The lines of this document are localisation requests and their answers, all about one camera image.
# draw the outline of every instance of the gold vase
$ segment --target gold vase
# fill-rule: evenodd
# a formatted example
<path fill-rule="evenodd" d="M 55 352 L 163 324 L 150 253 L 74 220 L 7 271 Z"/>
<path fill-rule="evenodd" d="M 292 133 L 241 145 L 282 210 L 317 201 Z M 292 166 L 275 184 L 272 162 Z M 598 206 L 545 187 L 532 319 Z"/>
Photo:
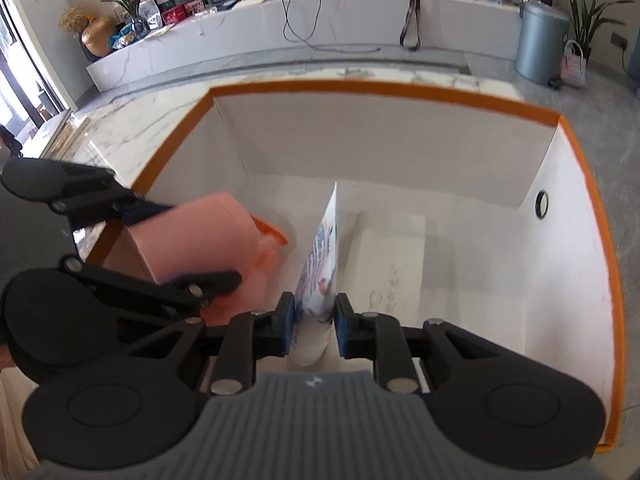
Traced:
<path fill-rule="evenodd" d="M 102 16 L 93 20 L 82 33 L 82 42 L 94 56 L 104 57 L 111 52 L 109 38 L 116 33 L 111 18 Z"/>

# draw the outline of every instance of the dried flower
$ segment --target dried flower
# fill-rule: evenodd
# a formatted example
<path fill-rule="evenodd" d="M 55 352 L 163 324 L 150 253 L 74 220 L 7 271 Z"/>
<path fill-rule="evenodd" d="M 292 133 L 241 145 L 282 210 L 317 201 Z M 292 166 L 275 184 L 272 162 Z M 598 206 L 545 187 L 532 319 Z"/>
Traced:
<path fill-rule="evenodd" d="M 58 25 L 65 32 L 82 32 L 89 25 L 87 12 L 81 5 L 71 6 L 62 13 Z"/>

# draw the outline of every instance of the gift box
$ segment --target gift box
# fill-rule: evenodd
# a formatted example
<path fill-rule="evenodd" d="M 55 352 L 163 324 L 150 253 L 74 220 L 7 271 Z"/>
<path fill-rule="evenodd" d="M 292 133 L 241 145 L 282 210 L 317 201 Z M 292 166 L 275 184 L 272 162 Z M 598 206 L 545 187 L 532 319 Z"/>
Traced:
<path fill-rule="evenodd" d="M 202 0 L 193 0 L 187 4 L 184 4 L 184 11 L 187 16 L 195 16 L 199 12 L 204 12 L 204 2 Z"/>
<path fill-rule="evenodd" d="M 171 23 L 180 23 L 186 20 L 187 13 L 185 12 L 183 5 L 178 5 L 163 12 L 162 18 L 164 19 L 165 25 L 170 25 Z"/>

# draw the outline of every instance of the woven basket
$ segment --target woven basket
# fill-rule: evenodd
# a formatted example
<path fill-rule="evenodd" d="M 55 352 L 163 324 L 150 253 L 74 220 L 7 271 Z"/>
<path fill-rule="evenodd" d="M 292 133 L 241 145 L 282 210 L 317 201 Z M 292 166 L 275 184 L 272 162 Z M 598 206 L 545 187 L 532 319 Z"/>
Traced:
<path fill-rule="evenodd" d="M 574 45 L 580 51 L 580 56 L 574 54 Z M 587 86 L 587 62 L 584 59 L 582 47 L 577 41 L 569 40 L 566 42 L 560 65 L 560 77 L 567 85 L 574 88 Z"/>

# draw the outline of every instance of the gray floor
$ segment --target gray floor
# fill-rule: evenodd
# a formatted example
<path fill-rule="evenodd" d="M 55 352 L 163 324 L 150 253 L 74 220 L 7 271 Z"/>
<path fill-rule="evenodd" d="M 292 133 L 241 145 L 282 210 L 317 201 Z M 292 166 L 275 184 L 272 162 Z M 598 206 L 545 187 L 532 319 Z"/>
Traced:
<path fill-rule="evenodd" d="M 194 82 L 229 72 L 277 66 L 349 62 L 444 70 L 513 83 L 530 103 L 562 112 L 589 159 L 609 214 L 620 261 L 626 302 L 627 375 L 620 445 L 640 442 L 640 102 L 634 92 L 610 78 L 590 73 L 588 88 L 554 91 L 518 76 L 513 63 L 460 52 L 421 50 L 408 53 L 384 47 L 348 53 L 293 48 L 233 56 L 171 70 L 98 95 L 83 111 L 119 97 Z"/>
<path fill-rule="evenodd" d="M 596 455 L 592 463 L 610 480 L 630 480 L 640 467 L 640 442 Z"/>

